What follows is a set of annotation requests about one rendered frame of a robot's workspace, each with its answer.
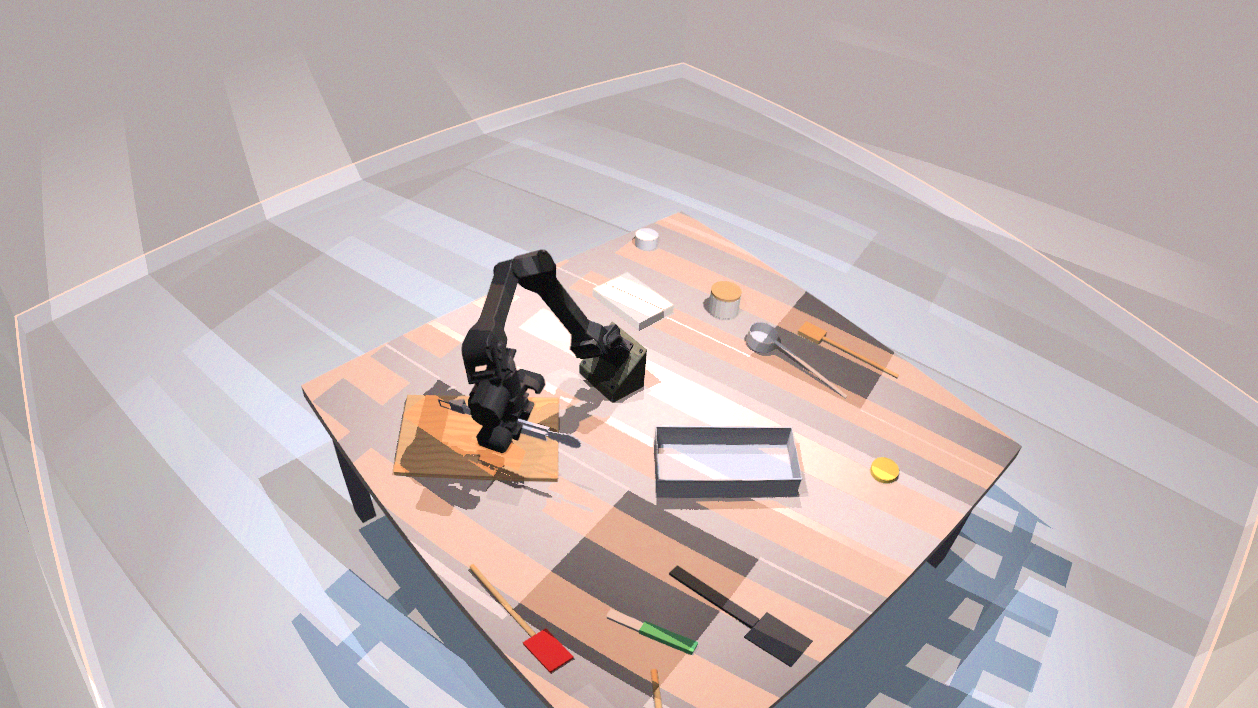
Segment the grey rectangular roasting tin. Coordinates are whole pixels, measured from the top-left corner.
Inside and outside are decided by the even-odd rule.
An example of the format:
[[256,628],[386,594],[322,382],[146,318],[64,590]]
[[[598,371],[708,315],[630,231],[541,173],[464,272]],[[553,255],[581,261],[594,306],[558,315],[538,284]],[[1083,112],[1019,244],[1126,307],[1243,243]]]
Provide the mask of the grey rectangular roasting tin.
[[798,495],[793,426],[655,426],[655,498]]

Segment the grey saucepan with long handle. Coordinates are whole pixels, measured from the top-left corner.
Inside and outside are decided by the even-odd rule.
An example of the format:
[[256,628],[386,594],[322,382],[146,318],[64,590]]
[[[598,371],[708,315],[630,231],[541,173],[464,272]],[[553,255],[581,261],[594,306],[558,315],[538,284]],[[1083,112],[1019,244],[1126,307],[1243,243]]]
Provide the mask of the grey saucepan with long handle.
[[779,343],[777,331],[774,329],[771,324],[764,322],[757,322],[751,324],[749,328],[749,335],[746,336],[746,342],[751,350],[755,350],[760,353],[771,352],[775,345],[777,345],[780,348],[782,348],[790,356],[793,356],[793,358],[796,358],[799,363],[803,363],[804,367],[809,368],[813,373],[816,373],[816,377],[821,379],[824,384],[832,386],[832,389],[837,390],[837,392],[840,394],[843,397],[847,397],[847,395],[842,392],[840,389],[838,389],[835,385],[832,385],[832,382],[829,382],[825,377],[823,377],[821,373],[818,373],[815,368],[809,367],[808,363],[803,362],[803,360],[799,358],[795,353],[789,351],[784,345]]

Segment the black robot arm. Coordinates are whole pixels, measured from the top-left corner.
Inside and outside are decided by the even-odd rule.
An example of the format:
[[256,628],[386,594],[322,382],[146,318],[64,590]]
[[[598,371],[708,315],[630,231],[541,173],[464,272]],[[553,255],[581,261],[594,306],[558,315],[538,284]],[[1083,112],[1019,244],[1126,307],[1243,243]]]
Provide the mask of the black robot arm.
[[[538,294],[554,311],[571,335],[569,348],[576,358],[600,357],[616,368],[621,367],[633,343],[621,337],[616,324],[603,326],[587,319],[556,278],[556,264],[547,250],[528,252],[499,262],[493,273],[481,317],[460,346],[468,384],[474,384],[468,407],[470,418],[481,426],[497,428],[509,395],[520,389],[515,363],[517,350],[507,347],[504,333],[517,283]],[[481,366],[486,370],[476,372],[476,367]]]

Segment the white flat rectangular block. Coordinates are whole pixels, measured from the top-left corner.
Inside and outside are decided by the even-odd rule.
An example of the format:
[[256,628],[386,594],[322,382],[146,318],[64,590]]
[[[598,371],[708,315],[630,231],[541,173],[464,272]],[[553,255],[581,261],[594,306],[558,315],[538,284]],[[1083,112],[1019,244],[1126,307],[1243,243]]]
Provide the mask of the white flat rectangular block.
[[628,273],[594,287],[593,297],[638,331],[674,311],[671,301]]

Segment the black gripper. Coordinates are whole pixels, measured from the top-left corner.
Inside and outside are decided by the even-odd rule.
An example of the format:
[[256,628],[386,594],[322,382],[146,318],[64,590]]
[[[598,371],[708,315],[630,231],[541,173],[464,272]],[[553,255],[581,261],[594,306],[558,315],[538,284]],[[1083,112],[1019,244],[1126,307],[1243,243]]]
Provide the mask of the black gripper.
[[[530,420],[530,412],[533,409],[535,402],[528,400],[528,389],[533,390],[536,395],[542,394],[546,382],[541,373],[535,373],[525,368],[518,370],[520,375],[520,389],[509,395],[509,401],[507,402],[504,415],[497,428],[483,428],[481,433],[476,435],[479,446],[486,446],[493,451],[504,453],[512,440],[520,440],[520,433],[523,428],[517,420]],[[517,420],[516,420],[517,419]],[[522,434],[522,433],[521,433]]]

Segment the short grey cylinder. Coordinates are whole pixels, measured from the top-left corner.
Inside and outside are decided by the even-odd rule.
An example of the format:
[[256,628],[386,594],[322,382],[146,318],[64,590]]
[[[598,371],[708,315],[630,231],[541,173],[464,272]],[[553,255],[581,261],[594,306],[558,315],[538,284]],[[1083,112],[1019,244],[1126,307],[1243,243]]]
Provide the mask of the short grey cylinder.
[[653,250],[658,246],[658,231],[650,228],[642,228],[637,231],[635,245],[642,250]]

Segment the light wooden board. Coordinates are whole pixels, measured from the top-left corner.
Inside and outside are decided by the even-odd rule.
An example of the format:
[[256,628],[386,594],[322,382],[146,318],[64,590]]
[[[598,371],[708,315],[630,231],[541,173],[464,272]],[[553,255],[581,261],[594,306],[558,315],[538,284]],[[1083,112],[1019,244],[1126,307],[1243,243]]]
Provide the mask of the light wooden board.
[[[542,441],[520,433],[504,453],[479,446],[481,424],[470,415],[440,407],[469,396],[408,395],[395,458],[394,477],[431,477],[476,480],[559,482],[559,441]],[[533,401],[530,423],[559,433],[559,397]]]

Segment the grey canister with orange lid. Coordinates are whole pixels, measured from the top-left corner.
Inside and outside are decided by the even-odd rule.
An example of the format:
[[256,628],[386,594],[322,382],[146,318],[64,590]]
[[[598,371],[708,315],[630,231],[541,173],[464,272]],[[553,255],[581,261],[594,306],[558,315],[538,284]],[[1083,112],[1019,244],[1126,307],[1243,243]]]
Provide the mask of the grey canister with orange lid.
[[717,319],[733,319],[738,314],[742,290],[733,282],[720,280],[711,287],[708,311]]

